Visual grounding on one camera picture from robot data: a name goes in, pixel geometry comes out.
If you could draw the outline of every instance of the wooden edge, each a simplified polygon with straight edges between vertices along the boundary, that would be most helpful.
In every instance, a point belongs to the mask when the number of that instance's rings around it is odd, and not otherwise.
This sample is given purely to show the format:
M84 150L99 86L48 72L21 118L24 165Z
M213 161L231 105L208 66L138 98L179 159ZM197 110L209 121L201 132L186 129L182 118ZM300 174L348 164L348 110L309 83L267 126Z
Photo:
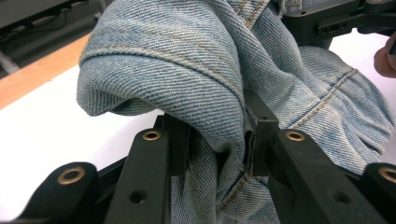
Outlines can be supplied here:
M78 64L89 35L58 49L21 70L0 79L0 109Z

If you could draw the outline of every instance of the fingertip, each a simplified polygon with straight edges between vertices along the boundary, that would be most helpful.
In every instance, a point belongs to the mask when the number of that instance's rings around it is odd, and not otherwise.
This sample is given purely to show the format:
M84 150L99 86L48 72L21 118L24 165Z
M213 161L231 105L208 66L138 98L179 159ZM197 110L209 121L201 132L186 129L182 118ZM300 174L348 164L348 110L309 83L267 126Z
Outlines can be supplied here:
M383 77L396 77L396 71L389 64L388 52L382 48L374 56L375 71Z

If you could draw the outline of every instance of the stitching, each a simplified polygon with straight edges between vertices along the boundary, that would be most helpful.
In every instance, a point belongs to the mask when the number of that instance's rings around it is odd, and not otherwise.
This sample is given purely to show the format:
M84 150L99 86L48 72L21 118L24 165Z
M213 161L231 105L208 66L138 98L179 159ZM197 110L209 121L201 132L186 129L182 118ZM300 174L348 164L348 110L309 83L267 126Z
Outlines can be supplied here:
M293 3L293 4L287 4L285 5L285 7L297 7L299 6L301 3Z
M298 3L290 3L290 4L285 4L285 7L297 7L300 6L303 3L303 0L299 0Z
M210 68L206 67L204 64L198 63L198 62L196 62L196 61L194 61L194 60L192 60L192 59L189 59L189 58L187 58L187 57L185 57L185 56L177 55L177 54L174 54L174 53L172 53L172 52L165 51L165 50L153 49L153 48L149 48L149 47L139 47L139 46L136 46L136 45L108 45L108 46L104 46L104 47L90 48L90 50L96 50L96 49L118 49L118 48L121 48L121 49L128 49L128 48L140 49L142 52L136 52L136 51L135 51L135 52L133 52L133 54L136 54L136 55L145 55L145 56L150 56L150 57L155 57L155 58L165 59L165 60L169 60L169 58L167 58L167 57L161 57L161 56L159 56L159 55L152 55L152 54L147 53L147 51L148 51L148 50L151 50L151 51L154 51L154 52L159 52L159 53L161 53L161 54L168 54L168 55L171 56L171 57L172 57L172 56L173 56L173 57L176 57L176 58L179 57L179 58L181 58L182 60L185 60L185 61L188 62L188 63L192 63L192 65L183 64L182 62L178 62L178 61L176 61L176 60L173 60L173 61L171 61L171 62L173 62L173 63L178 63L178 64L181 64L181 65L183 65L183 66L186 66L186 65L187 65L188 67L190 67L190 68L192 68L192 69L194 69L194 70L196 70L196 71L203 72L203 73L205 73L205 74L207 74L207 72L209 72L209 75L208 75L209 77L215 79L216 81L219 81L219 83L220 83L221 85L223 85L225 88L227 88L228 90L230 90L230 92L232 92L232 93L236 96L236 98L238 99L239 104L240 104L242 107L244 106L244 104L243 104L243 102L244 102L244 101L243 101L243 98L241 98L241 97L239 96L239 94L237 94L237 93L233 90L233 88L235 88L235 86L233 86L233 85L228 86L228 85L226 85L226 84L223 83L224 80L215 78L214 75L217 75L217 76L221 77L219 71L210 69ZM105 54L108 54L108 52L106 52L106 53L104 53L104 52L92 52L92 53L87 53L83 58L81 58L81 61L83 62L83 61L85 61L85 60L88 60L89 58L91 58L91 57L93 57L93 56L95 56L95 55L105 55ZM200 69L200 68L196 68L195 66L193 66L194 64L200 64L204 69L202 69L202 68L201 68L201 69Z
M239 181L238 186L231 194L230 198L227 199L220 207L219 210L223 210L227 205L235 198L236 194L244 187L245 183L248 181L248 175L244 175L242 179Z
M335 95L336 91L338 91L338 89L353 75L357 74L358 70L354 69L352 70L350 73L346 74L344 77L342 77L333 87L332 90L329 91L328 95L323 98L323 100L308 114L306 114L303 118L301 118L300 120L298 120L296 123L294 123L293 125L291 125L289 127L289 129L296 129L298 127L300 127L301 125L303 125L307 120L309 120L310 118L312 118L315 114L317 114L319 112L319 110L321 108L323 108L327 102L329 102L329 100Z
M253 18L256 16L256 13L259 11L260 7L266 2L266 0L261 0L260 3L256 6L256 8L254 9L252 15L250 16L250 18L247 20L246 23L246 27L249 28L251 22L253 21Z
M239 6L238 10L236 11L236 15L239 15L239 13L241 12L242 8L245 6L245 3L246 3L247 1L248 1L248 0L244 0L244 1L242 2L241 6Z
M138 33L137 31L134 31L134 30L132 30L132 31L118 30L118 31L116 31L116 32L114 32L114 33L129 34L129 33L131 33L131 32ZM228 65L233 69L233 71L237 74L236 70L233 68L233 66L232 66L231 64L227 63L221 56L217 55L217 54L216 54L215 52L213 52L212 50L207 49L206 47L202 46L200 43L192 42L192 41L189 41L189 40L186 40L186 39L183 39L183 38L181 38L181 37L174 36L174 35L164 35L164 34L160 34L160 33L152 33L152 32L145 31L145 30L143 30L142 33L145 33L145 34L147 34L147 35L158 35L158 36L163 36L163 37L169 37L169 38L173 38L173 39L176 39L176 40L181 40L181 41L184 41L184 42L193 44L193 45L197 46L198 48L203 49L203 50L206 50L207 52L211 53L212 55L215 55L216 57L218 57L218 58L219 58L220 60L222 60L224 63L228 64Z

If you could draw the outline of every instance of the hole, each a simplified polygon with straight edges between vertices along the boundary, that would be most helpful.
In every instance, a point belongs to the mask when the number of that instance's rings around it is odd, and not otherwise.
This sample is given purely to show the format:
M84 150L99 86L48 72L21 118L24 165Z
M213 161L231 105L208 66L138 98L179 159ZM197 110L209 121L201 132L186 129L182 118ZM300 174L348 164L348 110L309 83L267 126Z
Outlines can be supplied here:
M336 191L332 195L332 198L335 199L335 201L338 203L345 203L345 204L352 203L352 200L345 193L343 193L341 191Z
M81 166L66 169L58 177L60 185L69 185L78 182L85 175L85 170Z
M148 193L145 190L138 189L132 192L129 196L131 203L143 203L148 198Z
M382 177L387 179L388 181L396 184L396 170L389 167L381 167L378 171Z
M302 133L297 133L297 132L286 132L286 136L296 142L301 142L305 140L305 136Z
M143 134L143 139L147 141L154 141L161 137L161 133L158 131L149 131Z

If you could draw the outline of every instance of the light blue denim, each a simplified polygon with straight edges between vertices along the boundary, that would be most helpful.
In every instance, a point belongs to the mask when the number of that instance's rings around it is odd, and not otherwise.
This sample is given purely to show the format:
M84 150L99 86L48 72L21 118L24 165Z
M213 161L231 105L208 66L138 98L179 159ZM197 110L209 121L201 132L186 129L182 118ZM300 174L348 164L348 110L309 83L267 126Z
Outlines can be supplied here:
M80 106L92 116L160 108L197 130L188 172L172 181L172 223L278 222L267 179L245 172L254 124L243 89L334 163L360 174L378 161L395 126L379 90L332 52L299 48L280 20L319 2L116 0L99 20L80 59Z

